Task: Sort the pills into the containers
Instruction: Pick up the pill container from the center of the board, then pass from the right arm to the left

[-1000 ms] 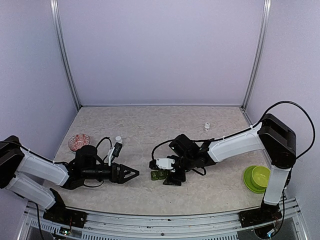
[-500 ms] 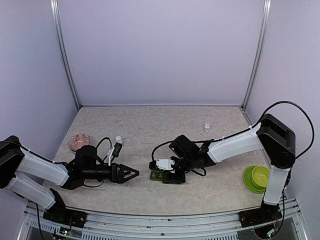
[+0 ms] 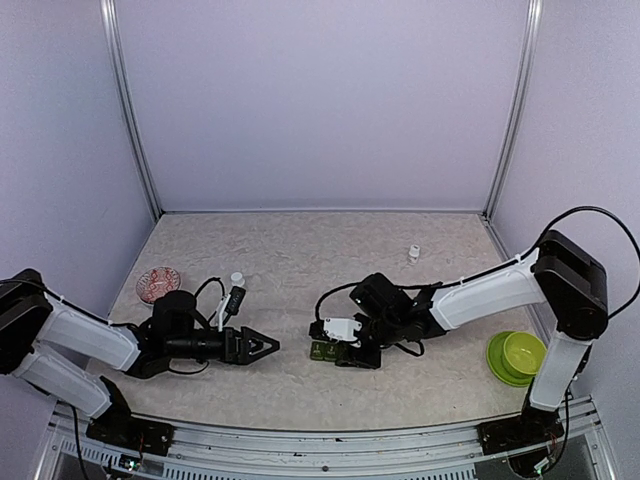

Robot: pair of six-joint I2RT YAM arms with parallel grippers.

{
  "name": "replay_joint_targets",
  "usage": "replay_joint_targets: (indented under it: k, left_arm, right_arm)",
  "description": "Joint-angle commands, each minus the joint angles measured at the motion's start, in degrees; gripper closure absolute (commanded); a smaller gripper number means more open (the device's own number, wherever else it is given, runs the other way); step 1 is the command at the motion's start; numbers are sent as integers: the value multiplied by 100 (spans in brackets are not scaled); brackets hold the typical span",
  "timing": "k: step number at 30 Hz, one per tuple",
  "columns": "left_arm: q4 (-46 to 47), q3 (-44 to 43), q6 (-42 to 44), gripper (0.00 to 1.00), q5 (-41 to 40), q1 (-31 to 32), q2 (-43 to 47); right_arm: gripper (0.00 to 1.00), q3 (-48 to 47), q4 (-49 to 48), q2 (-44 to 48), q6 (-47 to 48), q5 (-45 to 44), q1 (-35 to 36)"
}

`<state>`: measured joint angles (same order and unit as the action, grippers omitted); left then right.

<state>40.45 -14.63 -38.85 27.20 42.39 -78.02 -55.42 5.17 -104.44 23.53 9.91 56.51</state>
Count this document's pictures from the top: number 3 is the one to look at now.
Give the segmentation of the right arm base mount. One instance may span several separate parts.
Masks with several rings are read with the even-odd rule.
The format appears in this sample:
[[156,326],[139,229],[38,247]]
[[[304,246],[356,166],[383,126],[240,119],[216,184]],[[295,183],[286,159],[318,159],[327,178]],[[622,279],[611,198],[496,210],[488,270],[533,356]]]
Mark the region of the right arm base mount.
[[484,455],[536,445],[565,434],[558,410],[535,408],[531,405],[529,396],[525,397],[519,414],[482,422],[476,429]]

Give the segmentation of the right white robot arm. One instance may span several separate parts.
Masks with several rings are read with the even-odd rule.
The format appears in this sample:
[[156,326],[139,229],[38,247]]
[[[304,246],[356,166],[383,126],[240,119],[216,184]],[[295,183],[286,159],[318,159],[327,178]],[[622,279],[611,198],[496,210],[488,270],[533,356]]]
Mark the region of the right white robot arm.
[[410,295],[377,272],[351,287],[358,311],[327,317],[321,331],[346,345],[346,363],[376,369],[382,347],[444,336],[477,320],[545,306],[556,321],[547,352],[534,374],[528,408],[513,419],[511,433],[535,442],[551,424],[566,390],[594,341],[609,324],[608,278],[604,265],[556,230],[534,248],[456,282],[419,286]]

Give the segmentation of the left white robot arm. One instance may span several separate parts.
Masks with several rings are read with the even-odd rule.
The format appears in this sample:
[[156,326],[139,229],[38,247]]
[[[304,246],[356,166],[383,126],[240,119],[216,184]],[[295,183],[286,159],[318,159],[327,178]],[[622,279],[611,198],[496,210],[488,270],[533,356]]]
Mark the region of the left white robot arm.
[[195,294],[174,290],[157,299],[142,324],[114,324],[49,290],[25,269],[1,282],[1,372],[22,379],[100,424],[121,445],[140,424],[118,387],[75,365],[60,349],[96,359],[136,379],[167,372],[176,359],[249,365],[277,352],[277,340],[248,327],[212,326]]

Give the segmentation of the green weekly pill organizer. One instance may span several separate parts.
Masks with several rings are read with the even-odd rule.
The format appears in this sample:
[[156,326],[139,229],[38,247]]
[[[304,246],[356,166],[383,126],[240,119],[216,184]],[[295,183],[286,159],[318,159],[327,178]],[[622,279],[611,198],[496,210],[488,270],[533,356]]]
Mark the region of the green weekly pill organizer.
[[309,357],[312,361],[336,363],[343,352],[344,346],[341,344],[314,340],[311,343]]

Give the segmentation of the small white pill bottle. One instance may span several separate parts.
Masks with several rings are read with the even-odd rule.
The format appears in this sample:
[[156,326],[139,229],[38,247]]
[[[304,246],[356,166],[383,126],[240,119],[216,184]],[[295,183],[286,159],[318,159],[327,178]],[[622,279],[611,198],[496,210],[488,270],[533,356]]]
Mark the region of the small white pill bottle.
[[416,264],[419,261],[421,248],[419,245],[413,244],[409,247],[407,259],[410,264]]

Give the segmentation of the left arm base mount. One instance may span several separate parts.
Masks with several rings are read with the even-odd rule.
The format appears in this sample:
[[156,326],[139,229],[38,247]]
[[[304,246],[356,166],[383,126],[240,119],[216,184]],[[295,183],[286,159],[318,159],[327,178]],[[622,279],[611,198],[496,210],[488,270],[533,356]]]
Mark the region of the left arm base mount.
[[141,454],[166,457],[173,440],[174,427],[169,423],[134,416],[116,384],[104,376],[99,380],[106,387],[109,403],[100,414],[91,416],[86,436]]

